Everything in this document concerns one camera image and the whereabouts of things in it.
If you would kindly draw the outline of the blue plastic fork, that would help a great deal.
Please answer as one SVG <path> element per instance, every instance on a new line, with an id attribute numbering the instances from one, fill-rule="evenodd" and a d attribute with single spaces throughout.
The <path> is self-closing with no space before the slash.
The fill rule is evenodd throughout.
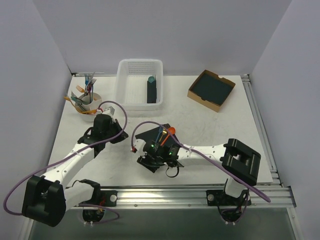
<path id="1" fill-rule="evenodd" d="M 158 140 L 159 140 L 160 135 L 162 134 L 162 132 L 163 132 L 163 128 L 162 128 L 162 127 L 159 127 L 159 129 L 158 129 L 158 134 L 157 134 L 157 136 L 156 136 L 156 138 L 155 138 L 155 142 L 156 142 L 156 143 L 158 142 Z"/>

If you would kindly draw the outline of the orange plastic spoon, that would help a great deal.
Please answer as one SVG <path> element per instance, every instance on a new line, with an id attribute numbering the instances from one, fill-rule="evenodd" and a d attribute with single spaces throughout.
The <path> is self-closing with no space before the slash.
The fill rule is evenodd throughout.
<path id="1" fill-rule="evenodd" d="M 161 146 L 163 146 L 165 144 L 165 142 L 167 141 L 167 139 L 171 136 L 171 135 L 174 135 L 176 133 L 176 129 L 174 127 L 169 127 L 167 129 L 167 135 L 165 137 L 165 139 L 161 142 Z"/>

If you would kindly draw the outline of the gold fork green handle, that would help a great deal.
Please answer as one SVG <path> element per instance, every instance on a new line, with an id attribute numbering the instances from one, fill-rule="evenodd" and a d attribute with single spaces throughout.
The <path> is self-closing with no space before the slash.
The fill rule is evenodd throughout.
<path id="1" fill-rule="evenodd" d="M 158 140 L 159 143 L 162 142 L 162 138 L 163 138 L 166 134 L 167 134 L 167 131 L 163 128 L 163 129 L 162 129 L 161 136 L 160 136 L 160 138 L 159 138 L 159 140 Z"/>

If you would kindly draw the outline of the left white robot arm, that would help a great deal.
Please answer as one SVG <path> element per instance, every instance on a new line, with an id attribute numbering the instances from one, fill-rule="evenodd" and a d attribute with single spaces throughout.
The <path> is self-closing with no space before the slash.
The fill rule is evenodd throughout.
<path id="1" fill-rule="evenodd" d="M 54 164 L 41 176 L 27 181 L 22 210 L 24 217 L 50 227 L 57 226 L 66 211 L 79 204 L 95 206 L 101 201 L 101 185 L 92 180 L 77 180 L 74 176 L 104 150 L 107 143 L 116 144 L 128 138 L 111 113 L 98 114 L 93 126 L 81 136 L 64 162 Z"/>

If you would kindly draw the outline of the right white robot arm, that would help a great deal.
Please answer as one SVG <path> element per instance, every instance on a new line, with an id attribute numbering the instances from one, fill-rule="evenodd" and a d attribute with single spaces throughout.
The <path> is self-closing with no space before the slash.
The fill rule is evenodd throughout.
<path id="1" fill-rule="evenodd" d="M 261 162 L 260 153 L 235 138 L 230 138 L 227 143 L 220 145 L 183 147 L 177 144 L 165 146 L 153 140 L 146 142 L 136 139 L 133 142 L 133 151 L 140 155 L 137 162 L 153 173 L 162 166 L 179 169 L 211 165 L 214 162 L 237 177 L 235 179 L 230 176 L 221 193 L 222 200 L 228 205 L 238 201 L 245 189 L 239 180 L 249 186 L 257 184 Z"/>

